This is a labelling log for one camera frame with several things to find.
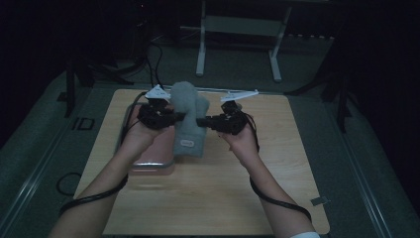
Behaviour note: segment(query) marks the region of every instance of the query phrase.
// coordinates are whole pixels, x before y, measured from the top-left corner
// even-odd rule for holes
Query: sticker
[[[312,205],[316,206],[319,204],[326,204],[330,202],[330,200],[326,196],[317,197],[311,200]]]
[[[181,144],[181,146],[184,146],[184,147],[194,147],[194,142],[193,141],[181,140],[180,144]]]

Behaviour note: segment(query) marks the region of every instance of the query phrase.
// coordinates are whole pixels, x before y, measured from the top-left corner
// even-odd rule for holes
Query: white sleeve
[[[300,233],[297,235],[294,235],[290,238],[320,238],[318,233],[316,232],[305,232],[305,233]]]

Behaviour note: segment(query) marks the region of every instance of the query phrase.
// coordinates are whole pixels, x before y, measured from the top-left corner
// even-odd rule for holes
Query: gray plush toy
[[[182,121],[175,123],[175,156],[203,156],[207,128],[198,127],[196,119],[206,116],[209,101],[198,94],[197,89],[187,81],[177,82],[170,91],[170,103],[174,112],[186,113]]]

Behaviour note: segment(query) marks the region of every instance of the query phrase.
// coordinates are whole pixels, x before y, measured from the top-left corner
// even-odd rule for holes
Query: wooden table
[[[114,94],[76,195],[113,156],[124,115],[139,90]],[[210,101],[207,115],[222,113],[225,93],[200,92]],[[261,157],[277,181],[307,208],[320,234],[329,232],[323,205],[290,105],[285,96],[260,94],[238,101],[254,115]],[[175,158],[169,176],[131,176],[120,191],[104,234],[264,235],[272,234],[249,176],[228,145],[208,130],[203,158]]]

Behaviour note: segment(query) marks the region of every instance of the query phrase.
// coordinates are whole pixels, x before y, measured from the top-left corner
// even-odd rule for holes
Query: black device
[[[197,118],[197,125],[218,132],[238,135],[248,123],[247,114],[241,110],[241,105],[235,101],[227,101],[221,107],[223,114]]]
[[[143,104],[137,118],[151,129],[162,129],[182,121],[185,113],[173,112],[167,108],[168,102],[160,98],[148,98],[149,104]]]

